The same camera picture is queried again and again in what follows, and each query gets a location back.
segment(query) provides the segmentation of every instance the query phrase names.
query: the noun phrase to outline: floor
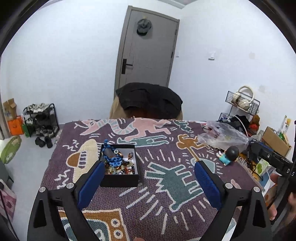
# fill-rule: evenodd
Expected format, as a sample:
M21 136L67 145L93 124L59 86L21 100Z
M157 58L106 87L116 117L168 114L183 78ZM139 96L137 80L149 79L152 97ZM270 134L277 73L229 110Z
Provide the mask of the floor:
M50 149L46 146L40 148L35 144L35 138L26 138L24 135L21 138L19 150L5 166L14 180L12 191L17 196L12 225L19 240L26 241L31 209L56 145ZM0 140L0 151L8 141L9 139Z

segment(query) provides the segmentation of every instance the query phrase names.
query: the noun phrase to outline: metal screw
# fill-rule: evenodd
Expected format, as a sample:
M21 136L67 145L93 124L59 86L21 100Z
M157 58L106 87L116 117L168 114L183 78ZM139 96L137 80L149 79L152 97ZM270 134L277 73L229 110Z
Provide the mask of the metal screw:
M68 183L66 186L68 189L71 189L72 187L74 187L74 183Z
M260 192L260 188L259 187L254 187L253 188L255 192Z
M233 185L231 183L226 183L225 187L228 188L228 189L231 189L231 188L233 188Z
M41 187L41 188L39 188L39 192L44 192L45 191L45 187Z

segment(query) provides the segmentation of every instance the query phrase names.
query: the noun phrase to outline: gray cap hanging on door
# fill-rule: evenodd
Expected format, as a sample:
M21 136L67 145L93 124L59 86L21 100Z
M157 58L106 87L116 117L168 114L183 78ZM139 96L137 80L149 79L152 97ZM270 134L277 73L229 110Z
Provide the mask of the gray cap hanging on door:
M142 18L138 22L137 34L140 36L145 36L151 27L151 21L146 18Z

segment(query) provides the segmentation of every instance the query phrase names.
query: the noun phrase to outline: wall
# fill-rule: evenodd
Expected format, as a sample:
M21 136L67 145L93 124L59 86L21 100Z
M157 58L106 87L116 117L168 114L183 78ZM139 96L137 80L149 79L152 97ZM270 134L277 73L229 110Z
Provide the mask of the wall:
M157 0L63 0L35 12L1 58L1 99L20 113L52 103L60 123L106 119L128 5L179 19L180 9Z
M187 120L229 112L227 91L249 85L261 101L260 128L296 119L296 55L273 22L248 0L198 0L182 9L169 87ZM210 61L209 52L215 51ZM294 142L295 125L288 132Z

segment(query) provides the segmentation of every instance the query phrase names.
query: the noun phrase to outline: headphones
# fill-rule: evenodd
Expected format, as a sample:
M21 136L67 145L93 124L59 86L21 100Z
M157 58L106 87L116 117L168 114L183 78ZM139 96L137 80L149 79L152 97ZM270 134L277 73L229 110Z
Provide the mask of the headphones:
M246 98L243 98L242 97L242 94L241 94L241 89L249 89L252 93L253 93L253 96L252 96L252 99L251 100L248 100ZM238 91L234 94L233 98L232 98L232 102L237 105L238 107L242 108L243 110L249 110L250 107L252 106L252 103L253 103L253 100L254 100L254 92L253 90L249 87L249 86L242 86L238 89Z

